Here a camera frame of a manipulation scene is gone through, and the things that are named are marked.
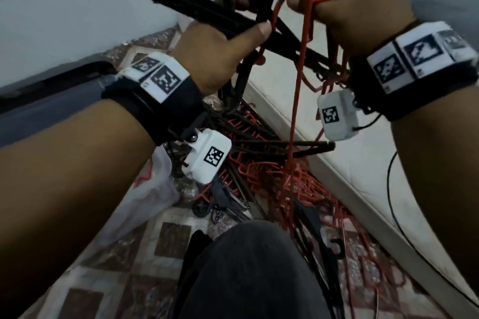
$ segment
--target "qr code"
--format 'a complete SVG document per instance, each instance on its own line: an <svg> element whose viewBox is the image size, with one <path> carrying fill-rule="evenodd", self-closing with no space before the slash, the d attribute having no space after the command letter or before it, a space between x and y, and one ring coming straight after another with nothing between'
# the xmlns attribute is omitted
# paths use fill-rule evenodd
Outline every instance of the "qr code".
<svg viewBox="0 0 479 319"><path fill-rule="evenodd" d="M138 61L131 67L134 68L135 70L141 71L141 72L146 72L147 70L152 69L153 67L159 65L161 62L151 58L151 57L145 57L144 59Z"/></svg>
<svg viewBox="0 0 479 319"><path fill-rule="evenodd" d="M166 94L173 91L173 89L181 82L180 78L166 65L160 67L158 71L153 74L151 80Z"/></svg>
<svg viewBox="0 0 479 319"><path fill-rule="evenodd" d="M329 124L331 122L338 122L339 115L336 106L328 107L323 109L324 123Z"/></svg>
<svg viewBox="0 0 479 319"><path fill-rule="evenodd" d="M216 167L221 161L221 158L223 158L223 155L224 153L220 149L212 146L203 160Z"/></svg>
<svg viewBox="0 0 479 319"><path fill-rule="evenodd" d="M404 47L404 51L409 56L410 61L415 66L428 62L437 56L444 54L440 45L436 42L432 34L416 40Z"/></svg>
<svg viewBox="0 0 479 319"><path fill-rule="evenodd" d="M406 73L397 55L387 57L373 67L381 83L394 80L401 74Z"/></svg>
<svg viewBox="0 0 479 319"><path fill-rule="evenodd" d="M459 50L468 46L466 41L452 29L442 30L437 33L450 49Z"/></svg>

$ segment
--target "person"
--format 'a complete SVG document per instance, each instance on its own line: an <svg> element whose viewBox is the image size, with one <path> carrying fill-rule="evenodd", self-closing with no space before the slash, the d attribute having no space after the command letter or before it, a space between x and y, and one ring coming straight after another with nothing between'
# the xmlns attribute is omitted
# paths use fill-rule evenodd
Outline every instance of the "person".
<svg viewBox="0 0 479 319"><path fill-rule="evenodd" d="M304 11L305 0L287 3L297 12ZM333 0L315 6L313 14L352 57L368 56L414 21L408 0ZM198 90L208 95L223 86L237 64L270 33L266 23L227 40L211 26L194 23L172 56L191 74ZM469 86L391 123L416 201L476 292L478 121L479 91ZM0 150L3 314L21 314L74 262L154 148L142 125L121 105L106 99ZM252 236L243 235L245 231L258 234L245 243L245 237ZM209 247L199 257L202 271L186 298L182 318L329 317L319 286L293 243L272 226L241 224ZM235 284L226 288L230 284L225 280L212 279L218 275L236 280ZM206 297L201 293L207 294L208 302L195 300Z"/></svg>

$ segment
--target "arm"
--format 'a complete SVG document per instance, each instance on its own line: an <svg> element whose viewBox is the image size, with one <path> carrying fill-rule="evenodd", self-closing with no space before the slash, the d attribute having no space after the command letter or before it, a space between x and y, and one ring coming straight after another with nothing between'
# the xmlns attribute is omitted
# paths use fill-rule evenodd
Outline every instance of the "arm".
<svg viewBox="0 0 479 319"><path fill-rule="evenodd" d="M228 41L193 24L172 56L208 95L270 33L265 23ZM154 148L128 111L104 100L0 150L0 307L8 317L19 316L72 264Z"/></svg>
<svg viewBox="0 0 479 319"><path fill-rule="evenodd" d="M305 0L288 0L296 11ZM333 0L315 6L350 56L368 56L414 21L408 0ZM393 121L404 172L429 224L479 292L479 90L468 87Z"/></svg>

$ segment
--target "white plastic bag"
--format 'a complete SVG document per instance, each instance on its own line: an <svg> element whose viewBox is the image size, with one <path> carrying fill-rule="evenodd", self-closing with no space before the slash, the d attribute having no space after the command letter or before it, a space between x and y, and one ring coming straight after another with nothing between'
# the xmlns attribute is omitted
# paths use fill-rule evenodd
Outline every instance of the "white plastic bag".
<svg viewBox="0 0 479 319"><path fill-rule="evenodd" d="M179 201L180 195L170 174L170 157L164 147L157 147L151 157L149 180L142 177L142 174L138 176L110 219L76 259L72 267L95 255L99 250L119 240L135 227Z"/></svg>

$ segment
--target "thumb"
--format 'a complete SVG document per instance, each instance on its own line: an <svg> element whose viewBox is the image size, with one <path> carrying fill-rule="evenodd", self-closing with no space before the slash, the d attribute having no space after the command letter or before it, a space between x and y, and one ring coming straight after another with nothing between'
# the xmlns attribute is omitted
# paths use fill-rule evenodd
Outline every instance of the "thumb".
<svg viewBox="0 0 479 319"><path fill-rule="evenodd" d="M230 56L237 62L241 61L254 49L263 44L271 34L271 23L257 24L228 42Z"/></svg>
<svg viewBox="0 0 479 319"><path fill-rule="evenodd" d="M346 0L323 1L313 6L313 17L315 20L331 25L342 18L342 10ZM308 0L287 0L288 7L295 12L304 14Z"/></svg>

